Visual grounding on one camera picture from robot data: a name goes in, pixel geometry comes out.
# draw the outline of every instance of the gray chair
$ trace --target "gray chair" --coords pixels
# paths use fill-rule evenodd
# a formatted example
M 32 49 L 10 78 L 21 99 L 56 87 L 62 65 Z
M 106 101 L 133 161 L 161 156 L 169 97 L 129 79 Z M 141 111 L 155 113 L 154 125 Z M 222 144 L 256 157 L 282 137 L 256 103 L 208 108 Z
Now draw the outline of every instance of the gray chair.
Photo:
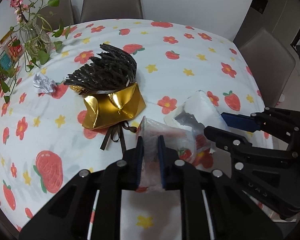
M 295 67 L 290 52 L 261 28 L 239 48 L 261 92 L 265 106 L 275 107 Z
M 143 19 L 140 0 L 83 0 L 80 23 L 103 19 Z
M 46 6 L 40 9 L 38 13 L 45 18 L 53 30 L 59 28 L 60 18 L 62 19 L 64 26 L 74 24 L 71 0 L 60 0 L 59 6 Z M 41 27 L 42 21 L 40 18 L 37 19 L 37 24 Z

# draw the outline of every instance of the silver bolt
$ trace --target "silver bolt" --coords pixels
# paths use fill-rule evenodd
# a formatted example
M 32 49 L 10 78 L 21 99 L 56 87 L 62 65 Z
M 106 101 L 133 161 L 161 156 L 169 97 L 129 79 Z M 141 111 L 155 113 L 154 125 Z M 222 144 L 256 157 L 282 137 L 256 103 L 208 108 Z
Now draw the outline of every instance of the silver bolt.
M 117 161 L 117 166 L 118 167 L 124 167 L 125 165 L 127 165 L 127 162 L 125 160 L 118 160 Z
M 240 144 L 240 141 L 239 140 L 234 140 L 233 144 L 238 146 Z
M 213 174 L 213 176 L 219 178 L 219 177 L 221 177 L 223 175 L 223 172 L 221 170 L 214 170 L 212 172 L 212 174 Z
M 238 171 L 241 171 L 244 167 L 243 163 L 236 163 L 234 165 L 235 169 L 238 170 Z
M 89 175 L 90 171 L 88 170 L 81 170 L 79 171 L 79 176 L 84 178 L 84 177 L 87 177 Z
M 183 161 L 183 160 L 176 160 L 174 162 L 174 165 L 176 165 L 178 167 L 182 167 L 183 165 L 185 165 L 185 161 Z

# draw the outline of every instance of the tablecloth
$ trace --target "tablecloth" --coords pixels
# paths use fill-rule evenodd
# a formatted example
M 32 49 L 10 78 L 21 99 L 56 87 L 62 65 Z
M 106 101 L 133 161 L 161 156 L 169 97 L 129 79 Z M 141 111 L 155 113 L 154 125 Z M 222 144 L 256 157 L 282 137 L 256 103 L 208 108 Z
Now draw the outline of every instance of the tablecloth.
M 62 51 L 26 73 L 20 62 L 18 85 L 10 103 L 0 96 L 0 207 L 21 229 L 81 169 L 98 171 L 121 159 L 120 143 L 100 150 L 106 132 L 82 127 L 86 108 L 82 96 L 62 83 L 89 57 L 111 44 L 137 62 L 137 82 L 145 110 L 142 117 L 164 122 L 165 114 L 195 91 L 203 90 L 220 113 L 250 115 L 264 109 L 256 82 L 236 46 L 229 40 L 191 26 L 150 20 L 112 19 L 72 26 Z M 36 94 L 33 75 L 53 79 L 57 90 Z M 124 131 L 127 149 L 135 135 Z M 271 148 L 268 134 L 238 131 L 255 146 Z M 230 155 L 201 153 L 197 168 L 229 168 Z M 178 192 L 122 193 L 122 239 L 181 239 Z

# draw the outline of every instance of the glass vase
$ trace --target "glass vase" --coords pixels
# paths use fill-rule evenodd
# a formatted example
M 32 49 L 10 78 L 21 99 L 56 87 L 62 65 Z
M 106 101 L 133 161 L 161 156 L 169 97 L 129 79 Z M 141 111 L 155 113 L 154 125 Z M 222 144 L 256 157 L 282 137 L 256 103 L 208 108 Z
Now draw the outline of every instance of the glass vase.
M 38 52 L 43 50 L 49 53 L 52 48 L 52 43 L 49 35 L 37 25 L 37 18 L 33 18 L 28 23 L 24 24 L 22 31 L 25 35 L 26 52 L 31 58 L 38 59 Z

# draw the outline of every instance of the tiled floor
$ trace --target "tiled floor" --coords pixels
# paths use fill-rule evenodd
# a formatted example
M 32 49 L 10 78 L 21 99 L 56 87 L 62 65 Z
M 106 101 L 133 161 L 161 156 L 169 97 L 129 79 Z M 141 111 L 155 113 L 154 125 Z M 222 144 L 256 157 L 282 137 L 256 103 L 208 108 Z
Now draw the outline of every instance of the tiled floor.
M 292 71 L 291 76 L 283 90 L 285 100 L 280 103 L 277 108 L 300 111 L 300 60 L 298 54 L 292 47 L 288 48 L 288 50 L 296 60 L 296 67 Z M 274 138 L 275 149 L 286 150 L 287 146 L 287 143 Z

